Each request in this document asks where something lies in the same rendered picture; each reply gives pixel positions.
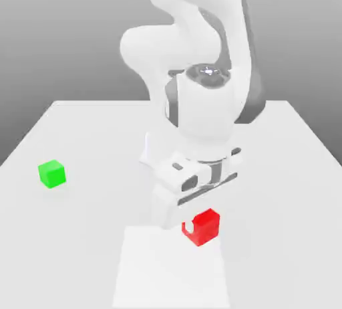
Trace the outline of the small green cube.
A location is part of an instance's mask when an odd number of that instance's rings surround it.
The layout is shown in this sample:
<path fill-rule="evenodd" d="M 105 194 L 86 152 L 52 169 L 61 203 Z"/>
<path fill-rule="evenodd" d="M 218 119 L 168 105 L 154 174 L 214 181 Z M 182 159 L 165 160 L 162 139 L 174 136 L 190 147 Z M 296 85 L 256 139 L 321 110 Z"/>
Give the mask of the small green cube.
<path fill-rule="evenodd" d="M 57 160 L 51 160 L 38 166 L 39 178 L 48 188 L 54 188 L 66 182 L 65 168 Z"/>

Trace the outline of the small red cube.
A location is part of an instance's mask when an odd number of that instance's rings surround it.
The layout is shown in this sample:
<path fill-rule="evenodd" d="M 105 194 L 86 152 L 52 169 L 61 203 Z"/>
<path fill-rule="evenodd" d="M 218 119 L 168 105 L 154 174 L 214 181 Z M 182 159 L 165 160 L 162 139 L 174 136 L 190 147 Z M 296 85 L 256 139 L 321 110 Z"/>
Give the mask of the small red cube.
<path fill-rule="evenodd" d="M 185 236 L 198 247 L 214 239 L 219 233 L 220 215 L 213 209 L 199 213 L 192 222 L 194 233 Z"/>

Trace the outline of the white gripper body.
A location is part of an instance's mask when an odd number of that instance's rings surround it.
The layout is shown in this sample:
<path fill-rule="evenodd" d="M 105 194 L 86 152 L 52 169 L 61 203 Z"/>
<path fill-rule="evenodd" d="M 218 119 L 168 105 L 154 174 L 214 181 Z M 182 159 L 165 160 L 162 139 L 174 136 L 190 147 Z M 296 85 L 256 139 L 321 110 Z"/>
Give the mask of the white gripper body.
<path fill-rule="evenodd" d="M 151 222 L 163 229 L 171 229 L 207 209 L 224 206 L 229 190 L 235 189 L 238 173 L 227 176 L 216 185 L 206 185 L 187 195 L 177 195 L 161 184 L 156 184 L 151 196 Z"/>

